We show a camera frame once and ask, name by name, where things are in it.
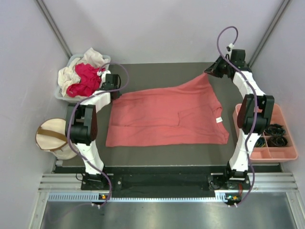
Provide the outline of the salmon pink t-shirt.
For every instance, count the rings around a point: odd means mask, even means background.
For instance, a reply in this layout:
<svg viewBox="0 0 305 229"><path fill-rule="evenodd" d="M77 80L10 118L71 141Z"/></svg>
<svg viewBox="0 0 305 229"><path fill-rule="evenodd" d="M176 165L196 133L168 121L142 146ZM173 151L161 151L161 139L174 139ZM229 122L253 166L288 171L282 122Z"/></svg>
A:
<svg viewBox="0 0 305 229"><path fill-rule="evenodd" d="M112 103L105 145L225 145L222 110L206 73L179 86L126 93Z"/></svg>

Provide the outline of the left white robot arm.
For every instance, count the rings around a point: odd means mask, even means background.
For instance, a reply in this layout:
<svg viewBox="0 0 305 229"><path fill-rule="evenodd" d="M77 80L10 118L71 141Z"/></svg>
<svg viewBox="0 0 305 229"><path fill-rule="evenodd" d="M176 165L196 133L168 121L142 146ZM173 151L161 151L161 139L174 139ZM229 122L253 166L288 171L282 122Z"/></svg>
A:
<svg viewBox="0 0 305 229"><path fill-rule="evenodd" d="M109 185L96 146L98 133L97 113L113 100L120 97L121 78L106 71L102 74L102 84L91 96L81 100L81 104L69 104L66 115L65 134L69 136L72 148L85 164L82 174L82 190L103 190Z"/></svg>

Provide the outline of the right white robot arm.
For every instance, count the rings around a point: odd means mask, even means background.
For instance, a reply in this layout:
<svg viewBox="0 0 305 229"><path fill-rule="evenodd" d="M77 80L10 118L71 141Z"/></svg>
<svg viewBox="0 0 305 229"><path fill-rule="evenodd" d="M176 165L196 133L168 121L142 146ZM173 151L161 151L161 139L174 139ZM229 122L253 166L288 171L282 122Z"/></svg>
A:
<svg viewBox="0 0 305 229"><path fill-rule="evenodd" d="M205 72L222 78L227 75L238 88L243 101L237 115L238 141L224 174L211 175L210 187L235 189L249 182L248 167L255 143L270 125L275 99L266 95L257 85L251 69L245 62L245 50L228 47Z"/></svg>

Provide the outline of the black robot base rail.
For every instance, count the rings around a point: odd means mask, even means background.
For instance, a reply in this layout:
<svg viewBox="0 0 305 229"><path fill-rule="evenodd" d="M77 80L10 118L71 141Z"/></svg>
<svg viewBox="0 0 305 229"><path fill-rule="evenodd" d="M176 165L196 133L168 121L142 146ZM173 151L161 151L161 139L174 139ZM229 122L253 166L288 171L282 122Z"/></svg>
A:
<svg viewBox="0 0 305 229"><path fill-rule="evenodd" d="M212 197L217 190L241 193L248 183L235 189L210 187L211 175L222 175L225 166L144 166L106 167L109 185L103 190L112 191L113 198L203 198Z"/></svg>

